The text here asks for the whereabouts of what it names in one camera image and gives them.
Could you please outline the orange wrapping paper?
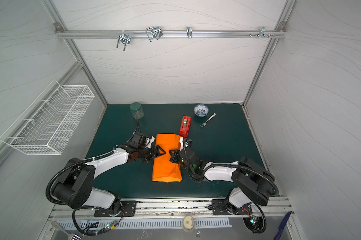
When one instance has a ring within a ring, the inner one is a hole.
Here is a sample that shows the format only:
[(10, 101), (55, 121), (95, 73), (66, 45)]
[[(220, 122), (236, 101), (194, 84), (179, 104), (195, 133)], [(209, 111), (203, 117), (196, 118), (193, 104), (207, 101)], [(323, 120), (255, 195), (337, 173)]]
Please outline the orange wrapping paper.
[(153, 182), (181, 182), (181, 166), (170, 161), (169, 150), (180, 150), (182, 139), (176, 134), (158, 134), (156, 146), (161, 147), (166, 154), (154, 159), (152, 181)]

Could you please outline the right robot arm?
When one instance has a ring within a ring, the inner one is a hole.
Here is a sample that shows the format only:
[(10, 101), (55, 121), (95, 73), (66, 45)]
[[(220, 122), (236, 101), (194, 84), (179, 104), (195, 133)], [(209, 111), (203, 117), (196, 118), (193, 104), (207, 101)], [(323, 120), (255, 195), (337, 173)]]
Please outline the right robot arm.
[(226, 205), (239, 209), (246, 204), (266, 206), (279, 195), (274, 176), (249, 158), (232, 163), (213, 163), (199, 159), (190, 147), (170, 150), (170, 162), (180, 164), (197, 183), (224, 181), (236, 185), (226, 197)]

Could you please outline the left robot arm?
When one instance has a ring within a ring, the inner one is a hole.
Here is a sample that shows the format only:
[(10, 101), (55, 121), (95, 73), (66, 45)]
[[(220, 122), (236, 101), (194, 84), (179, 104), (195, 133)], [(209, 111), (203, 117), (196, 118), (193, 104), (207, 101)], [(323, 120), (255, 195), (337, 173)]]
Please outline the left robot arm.
[(95, 207), (116, 214), (121, 207), (120, 197), (95, 188), (94, 179), (136, 159), (149, 162), (165, 154), (165, 150), (156, 146), (154, 137), (137, 132), (125, 144), (116, 146), (108, 153), (84, 160), (70, 159), (48, 182), (46, 198), (56, 205), (66, 205), (73, 210)]

